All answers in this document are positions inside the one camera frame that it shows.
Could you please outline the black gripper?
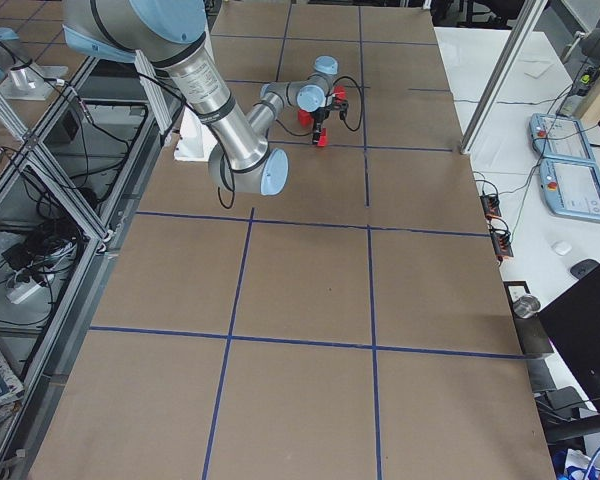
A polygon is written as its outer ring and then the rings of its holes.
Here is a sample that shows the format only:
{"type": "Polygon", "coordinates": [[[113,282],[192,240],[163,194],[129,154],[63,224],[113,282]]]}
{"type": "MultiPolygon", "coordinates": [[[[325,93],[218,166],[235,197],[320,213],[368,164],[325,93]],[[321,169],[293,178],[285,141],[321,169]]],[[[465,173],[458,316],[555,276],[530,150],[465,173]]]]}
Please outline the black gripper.
{"type": "Polygon", "coordinates": [[[328,107],[319,107],[313,112],[313,132],[312,132],[312,144],[318,144],[320,140],[320,131],[323,129],[324,122],[330,115],[330,109],[328,107]]]}

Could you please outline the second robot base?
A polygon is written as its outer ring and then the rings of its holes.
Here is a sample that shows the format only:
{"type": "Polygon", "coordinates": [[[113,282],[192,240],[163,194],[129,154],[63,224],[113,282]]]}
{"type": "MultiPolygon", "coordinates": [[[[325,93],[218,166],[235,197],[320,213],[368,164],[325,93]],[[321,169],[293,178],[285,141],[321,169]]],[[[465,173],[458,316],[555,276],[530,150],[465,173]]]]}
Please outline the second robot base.
{"type": "Polygon", "coordinates": [[[13,29],[0,27],[0,92],[5,98],[44,101],[67,73],[67,66],[39,65],[13,29]]]}

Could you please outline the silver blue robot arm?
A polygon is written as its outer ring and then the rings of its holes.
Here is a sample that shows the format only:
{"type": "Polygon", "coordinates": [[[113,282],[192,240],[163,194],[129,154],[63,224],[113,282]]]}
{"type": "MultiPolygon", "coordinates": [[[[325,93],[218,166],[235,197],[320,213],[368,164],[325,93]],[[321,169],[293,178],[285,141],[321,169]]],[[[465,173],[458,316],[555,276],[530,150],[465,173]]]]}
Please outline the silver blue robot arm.
{"type": "Polygon", "coordinates": [[[272,196],[287,181],[286,153],[270,147],[266,131],[286,107],[314,112],[329,104],[338,61],[320,56],[304,81],[265,85],[259,101],[243,112],[205,48],[201,1],[67,1],[66,43],[85,55],[132,63],[143,53],[165,71],[218,144],[208,171],[229,192],[272,196]]]}

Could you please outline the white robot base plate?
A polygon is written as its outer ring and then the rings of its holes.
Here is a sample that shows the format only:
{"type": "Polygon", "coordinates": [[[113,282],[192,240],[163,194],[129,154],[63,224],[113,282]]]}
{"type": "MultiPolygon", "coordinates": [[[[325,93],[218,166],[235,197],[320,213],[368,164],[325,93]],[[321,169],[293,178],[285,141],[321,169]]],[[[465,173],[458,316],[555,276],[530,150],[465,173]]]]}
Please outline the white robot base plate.
{"type": "Polygon", "coordinates": [[[185,108],[179,126],[174,158],[182,162],[208,162],[217,140],[199,118],[185,108]]]}

